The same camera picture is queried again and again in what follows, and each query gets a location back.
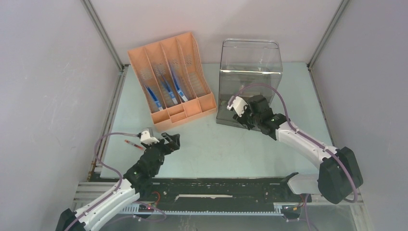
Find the red pen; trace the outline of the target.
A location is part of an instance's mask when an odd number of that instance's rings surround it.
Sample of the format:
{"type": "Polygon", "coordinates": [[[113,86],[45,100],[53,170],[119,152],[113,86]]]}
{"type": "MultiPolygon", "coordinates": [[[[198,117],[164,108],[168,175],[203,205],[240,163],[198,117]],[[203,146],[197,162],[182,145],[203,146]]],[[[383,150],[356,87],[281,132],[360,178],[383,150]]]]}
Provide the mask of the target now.
{"type": "Polygon", "coordinates": [[[131,142],[129,140],[125,140],[125,142],[127,144],[129,144],[129,145],[132,145],[133,147],[136,147],[136,148],[140,149],[140,150],[144,150],[144,148],[142,146],[139,146],[139,145],[137,145],[137,144],[135,144],[135,143],[133,143],[133,142],[131,142]]]}

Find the blue folder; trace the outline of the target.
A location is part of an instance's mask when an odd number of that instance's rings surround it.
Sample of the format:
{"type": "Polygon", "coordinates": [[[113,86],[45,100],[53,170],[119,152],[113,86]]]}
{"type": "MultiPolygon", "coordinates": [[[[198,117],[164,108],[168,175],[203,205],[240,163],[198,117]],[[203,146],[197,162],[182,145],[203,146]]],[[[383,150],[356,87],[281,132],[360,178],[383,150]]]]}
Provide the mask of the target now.
{"type": "Polygon", "coordinates": [[[157,96],[155,95],[155,93],[146,85],[144,85],[145,89],[148,91],[150,97],[152,98],[153,102],[155,103],[156,107],[158,108],[159,111],[163,110],[163,107],[160,103],[160,101],[158,100],[157,96]]]}
{"type": "Polygon", "coordinates": [[[176,72],[175,72],[174,68],[171,65],[170,65],[170,72],[171,72],[172,79],[173,79],[173,82],[174,82],[174,85],[175,85],[175,88],[176,88],[176,91],[177,91],[179,97],[181,98],[181,100],[183,102],[187,102],[189,99],[184,94],[184,92],[183,92],[183,90],[182,90],[182,88],[180,86],[180,81],[178,80],[176,72]]]}
{"type": "Polygon", "coordinates": [[[171,100],[173,101],[174,105],[177,105],[178,101],[176,99],[176,96],[173,93],[170,84],[167,82],[166,78],[163,75],[161,75],[161,80],[160,81],[161,81],[162,86],[165,88],[165,90],[169,94],[169,96],[170,96],[171,100]]]}

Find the grey transparent drawer unit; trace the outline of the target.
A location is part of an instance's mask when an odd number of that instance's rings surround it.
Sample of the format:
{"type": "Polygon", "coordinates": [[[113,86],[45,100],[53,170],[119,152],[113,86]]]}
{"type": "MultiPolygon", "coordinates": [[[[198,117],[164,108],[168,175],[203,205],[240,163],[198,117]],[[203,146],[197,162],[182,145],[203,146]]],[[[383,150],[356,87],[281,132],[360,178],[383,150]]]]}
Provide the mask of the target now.
{"type": "Polygon", "coordinates": [[[238,94],[247,100],[263,95],[271,103],[283,73],[278,42],[266,39],[228,38],[222,43],[216,123],[241,128],[227,106],[238,94]]]}

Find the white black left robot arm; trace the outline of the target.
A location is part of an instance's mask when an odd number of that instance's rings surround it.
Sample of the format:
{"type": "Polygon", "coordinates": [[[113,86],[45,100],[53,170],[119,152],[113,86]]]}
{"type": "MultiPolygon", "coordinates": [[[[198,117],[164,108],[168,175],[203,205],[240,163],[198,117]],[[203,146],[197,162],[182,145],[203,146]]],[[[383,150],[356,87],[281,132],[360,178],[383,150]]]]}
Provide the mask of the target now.
{"type": "Polygon", "coordinates": [[[118,182],[87,205],[75,211],[70,208],[63,211],[56,230],[99,231],[127,205],[139,199],[144,201],[151,197],[152,179],[159,173],[165,156],[180,149],[180,135],[169,135],[164,132],[158,139],[149,128],[138,134],[125,133],[124,135],[140,139],[142,146],[145,147],[142,156],[125,174],[106,165],[97,157],[101,165],[118,174],[118,182]]]}

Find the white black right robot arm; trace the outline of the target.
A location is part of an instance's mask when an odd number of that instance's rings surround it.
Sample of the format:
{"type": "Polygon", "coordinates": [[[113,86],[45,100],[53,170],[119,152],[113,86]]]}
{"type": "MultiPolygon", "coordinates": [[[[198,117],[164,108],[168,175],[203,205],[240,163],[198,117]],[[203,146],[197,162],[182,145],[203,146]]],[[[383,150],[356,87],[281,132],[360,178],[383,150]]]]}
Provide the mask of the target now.
{"type": "Polygon", "coordinates": [[[338,204],[348,195],[357,194],[364,180],[354,152],[325,145],[309,136],[290,122],[283,114],[275,114],[262,95],[245,100],[232,96],[227,109],[234,111],[233,119],[248,130],[254,128],[266,136],[284,143],[311,162],[318,174],[293,173],[280,187],[285,201],[294,200],[299,194],[320,193],[327,201],[338,204]]]}

